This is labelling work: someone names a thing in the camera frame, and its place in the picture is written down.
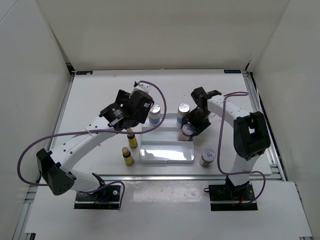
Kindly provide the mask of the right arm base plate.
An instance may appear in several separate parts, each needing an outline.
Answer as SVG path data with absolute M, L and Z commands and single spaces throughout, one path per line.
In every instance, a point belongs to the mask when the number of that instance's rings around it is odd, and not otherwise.
M 258 210 L 256 201 L 253 201 L 255 199 L 255 193 L 251 184 L 235 196 L 227 194 L 224 184 L 209 185 L 205 187 L 203 191 L 209 194 L 210 210 L 213 212 Z

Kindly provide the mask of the blue-label bead jar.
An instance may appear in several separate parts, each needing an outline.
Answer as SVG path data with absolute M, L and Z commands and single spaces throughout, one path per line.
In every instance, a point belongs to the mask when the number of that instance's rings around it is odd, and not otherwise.
M 180 128 L 182 125 L 182 119 L 190 112 L 190 105 L 187 103 L 180 103 L 177 109 L 176 125 Z
M 161 106 L 155 103 L 149 110 L 148 120 L 151 127 L 156 126 L 160 122 Z

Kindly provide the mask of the spice jar red label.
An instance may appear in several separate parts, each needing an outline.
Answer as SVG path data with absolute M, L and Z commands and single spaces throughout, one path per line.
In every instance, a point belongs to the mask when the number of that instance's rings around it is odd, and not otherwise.
M 208 148 L 201 153 L 201 156 L 199 158 L 199 164 L 203 168 L 208 168 L 210 164 L 214 162 L 215 159 L 216 159 L 216 152 L 213 149 Z
M 196 130 L 190 123 L 184 124 L 178 134 L 178 140 L 184 142 L 188 141 L 191 138 L 191 136 L 195 133 L 195 131 Z

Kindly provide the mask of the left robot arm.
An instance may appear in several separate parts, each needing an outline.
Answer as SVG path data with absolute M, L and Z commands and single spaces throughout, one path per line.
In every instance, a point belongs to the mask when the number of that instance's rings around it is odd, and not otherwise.
M 115 102 L 100 111 L 86 127 L 84 134 L 77 134 L 50 151 L 37 152 L 39 172 L 55 196 L 68 190 L 87 192 L 93 200 L 105 194 L 102 179 L 95 173 L 84 173 L 73 167 L 94 148 L 117 132 L 136 127 L 148 117 L 153 98 L 148 90 L 135 87 L 132 92 L 119 90 Z

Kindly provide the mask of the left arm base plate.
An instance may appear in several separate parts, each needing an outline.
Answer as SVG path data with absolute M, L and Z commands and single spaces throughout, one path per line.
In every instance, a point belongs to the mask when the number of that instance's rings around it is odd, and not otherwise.
M 122 181 L 113 181 L 107 187 L 93 193 L 76 193 L 74 209 L 76 210 L 119 210 L 125 192 Z

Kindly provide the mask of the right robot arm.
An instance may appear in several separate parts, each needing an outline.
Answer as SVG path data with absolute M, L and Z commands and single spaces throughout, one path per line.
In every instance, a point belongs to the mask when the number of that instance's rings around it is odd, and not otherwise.
M 222 146 L 224 124 L 233 128 L 233 147 L 236 152 L 235 160 L 230 172 L 225 175 L 225 184 L 218 191 L 219 196 L 230 200 L 238 200 L 249 188 L 250 174 L 258 158 L 270 147 L 271 140 L 262 112 L 248 112 L 228 99 L 231 97 L 244 97 L 248 93 L 237 91 L 222 95 L 217 90 L 206 92 L 203 87 L 195 88 L 191 97 L 196 104 L 191 112 L 181 120 L 181 130 L 187 130 L 187 139 L 200 135 L 210 126 L 209 115 L 221 117 L 218 137 L 218 146 Z

